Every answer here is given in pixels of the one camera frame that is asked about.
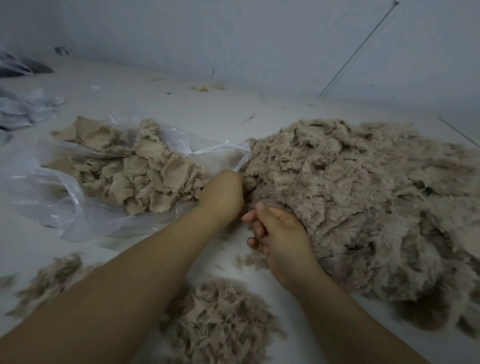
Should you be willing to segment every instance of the white table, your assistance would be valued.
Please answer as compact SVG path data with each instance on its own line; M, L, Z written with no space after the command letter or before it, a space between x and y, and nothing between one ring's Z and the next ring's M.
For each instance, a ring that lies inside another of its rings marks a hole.
M225 85L226 90L217 90L210 87L215 80L187 81L172 75L75 58L56 57L50 61L56 70L54 74L0 79L0 85L9 90L26 92L42 87L49 95L67 98L67 103L60 107L58 118L14 132L14 138L0 147L2 164L11 153L31 146L36 136L46 135L50 130L69 125L77 114L95 119L125 107L137 108L157 120L216 141L228 139L237 142L250 136L267 136L300 118L341 118L353 124L380 120L411 122L425 135L473 147L434 115L421 112L372 109L280 94L260 94L235 89L229 85ZM205 86L210 92L193 91L190 89L192 86ZM253 114L251 120L243 122ZM57 237L55 229L30 223L10 207L1 205L0 276L21 273L13 291L25 287L37 270L51 263L54 257L82 251L87 264L107 261L142 239L103 238L87 243L67 243ZM231 264L235 253L249 252L245 243L248 236L249 233L243 226L224 239L211 242L195 262L187 278L203 280L212 276L223 276L244 281L252 292L261 295L272 306L272 310L279 315L288 331L286 342L275 341L269 348L272 362L322 362L321 353L299 305L277 284L270 273L265 270L257 272L253 267L245 267L239 272ZM450 333L420 331L408 323L395 320L391 310L382 303L370 302L362 297L356 299L383 325L431 362L478 362L480 351L477 343L456 330ZM0 296L0 310L3 313L15 303L16 299L11 294ZM18 323L3 313L0 314L0 335ZM157 343L155 337L148 340L137 359L148 355Z

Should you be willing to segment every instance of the white surface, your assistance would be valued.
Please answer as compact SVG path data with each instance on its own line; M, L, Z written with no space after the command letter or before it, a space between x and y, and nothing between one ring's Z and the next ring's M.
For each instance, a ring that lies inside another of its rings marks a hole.
M54 0L0 1L0 43L32 54L65 44Z
M392 19L327 98L439 116L476 106L478 123L479 17L475 0L400 0Z
M15 132L13 140L0 148L2 161L11 153L31 146L37 135L67 126L77 114L100 118L109 111L126 106L135 106L158 120L217 141L266 136L300 118L343 118L353 124L377 120L413 122L427 135L468 145L463 137L429 114L357 107L314 98L282 98L228 88L200 93L190 90L190 87L205 85L209 88L207 82L180 82L172 76L155 72L65 57L54 58L52 64L56 69L55 74L1 81L2 86L14 91L27 91L41 86L49 94L67 98L67 104L60 107L59 118ZM152 77L163 81L152 82ZM101 89L92 90L92 85L98 85ZM255 113L254 118L242 123L252 113ZM49 264L53 257L81 250L85 253L86 263L106 261L141 239L104 238L88 243L66 243L57 238L55 230L29 223L4 204L0 207L0 231L0 276L21 273L13 291L25 287L36 271ZM255 272L249 267L238 272L231 264L235 252L248 252L245 244L248 236L246 227L242 226L232 235L224 234L210 243L189 272L188 278L202 280L209 276L224 276L244 281L251 291L261 295L272 306L288 331L286 342L276 340L270 347L272 362L321 362L320 351L293 298L268 271ZM382 324L431 362L478 362L480 353L477 343L456 330L451 333L422 332L405 322L397 322L383 304L363 298L358 300ZM0 296L0 309L3 312L11 309L15 303L11 295ZM17 323L0 315L0 335ZM149 353L152 349L150 346L156 345L157 340L152 338L142 354Z
M76 55L318 96L391 0L65 0Z

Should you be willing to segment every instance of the wall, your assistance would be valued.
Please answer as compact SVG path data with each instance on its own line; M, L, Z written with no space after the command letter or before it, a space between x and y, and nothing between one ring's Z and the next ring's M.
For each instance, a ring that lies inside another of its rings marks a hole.
M0 44L25 54L66 43L53 0L0 1Z
M435 112L480 139L480 1L399 1L326 98Z
M74 53L316 97L390 0L59 0Z

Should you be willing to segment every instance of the fuzzy fabric pile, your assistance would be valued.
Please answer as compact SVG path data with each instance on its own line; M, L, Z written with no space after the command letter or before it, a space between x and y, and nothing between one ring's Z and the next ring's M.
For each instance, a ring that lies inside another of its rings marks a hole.
M207 180L203 168L159 138L153 119L142 120L133 137L82 116L51 134L102 155L86 160L64 157L43 167L73 176L87 196L124 206L129 215L163 213L178 202L196 200ZM130 139L135 140L133 147Z
M273 335L286 336L267 304L230 279L183 287L166 314L168 363L264 363Z
M395 302L425 329L465 322L469 299L480 303L478 150L340 120L300 120L251 148L251 206L293 212L348 292Z
M16 293L19 302L7 315L25 319L98 266L84 266L79 253L56 258ZM286 337L268 305L231 279L185 284L165 313L168 318L158 326L173 355L155 363L260 364L267 360L266 349L273 336Z

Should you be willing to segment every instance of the bare skin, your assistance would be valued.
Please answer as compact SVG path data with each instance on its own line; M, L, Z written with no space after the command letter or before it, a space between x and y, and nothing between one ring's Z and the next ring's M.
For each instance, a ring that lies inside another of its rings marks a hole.
M158 322L194 260L243 207L225 171L171 225L94 270L0 339L0 363L126 363Z
M247 244L266 255L274 277L299 301L329 363L428 363L320 268L294 215L259 203L242 220L255 235Z

